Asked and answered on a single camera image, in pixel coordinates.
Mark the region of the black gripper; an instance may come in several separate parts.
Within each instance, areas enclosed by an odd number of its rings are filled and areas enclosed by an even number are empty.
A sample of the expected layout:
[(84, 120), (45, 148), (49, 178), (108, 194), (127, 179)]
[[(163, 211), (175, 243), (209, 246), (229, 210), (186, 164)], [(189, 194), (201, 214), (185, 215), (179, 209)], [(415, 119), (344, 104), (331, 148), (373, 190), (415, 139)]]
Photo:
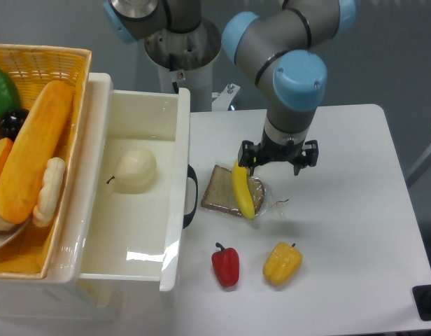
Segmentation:
[(255, 168), (270, 162), (289, 162), (293, 165), (294, 175), (298, 176), (301, 169), (315, 167), (318, 161), (318, 142), (311, 140), (295, 143), (293, 140), (279, 144), (272, 141), (266, 134), (258, 144), (243, 140), (239, 149), (238, 164), (248, 167), (249, 176), (253, 176)]

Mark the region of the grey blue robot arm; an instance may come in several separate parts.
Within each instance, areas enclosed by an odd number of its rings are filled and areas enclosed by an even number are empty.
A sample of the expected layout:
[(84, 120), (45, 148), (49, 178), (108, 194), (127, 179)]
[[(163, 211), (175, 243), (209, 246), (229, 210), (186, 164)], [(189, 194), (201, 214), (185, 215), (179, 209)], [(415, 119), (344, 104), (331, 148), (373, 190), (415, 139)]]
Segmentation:
[(242, 12), (223, 30), (203, 17), (199, 1), (105, 1), (103, 7), (122, 41), (143, 42), (163, 92), (190, 91), (192, 110), (210, 109), (212, 66), (223, 52), (267, 98), (262, 139), (242, 142), (240, 166), (289, 162), (299, 172), (316, 165), (318, 144), (306, 135), (325, 95), (327, 68), (311, 48), (351, 28), (354, 1), (284, 1), (266, 20)]

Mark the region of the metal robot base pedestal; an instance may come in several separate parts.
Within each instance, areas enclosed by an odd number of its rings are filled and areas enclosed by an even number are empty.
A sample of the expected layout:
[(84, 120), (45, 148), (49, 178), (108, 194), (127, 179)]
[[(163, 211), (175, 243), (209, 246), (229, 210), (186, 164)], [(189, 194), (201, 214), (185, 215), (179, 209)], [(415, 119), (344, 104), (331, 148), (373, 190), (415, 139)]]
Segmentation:
[(191, 32), (175, 33), (167, 29), (144, 38), (144, 48), (156, 66), (163, 93), (190, 91), (190, 110), (212, 110), (213, 63), (221, 51), (219, 29), (205, 17)]

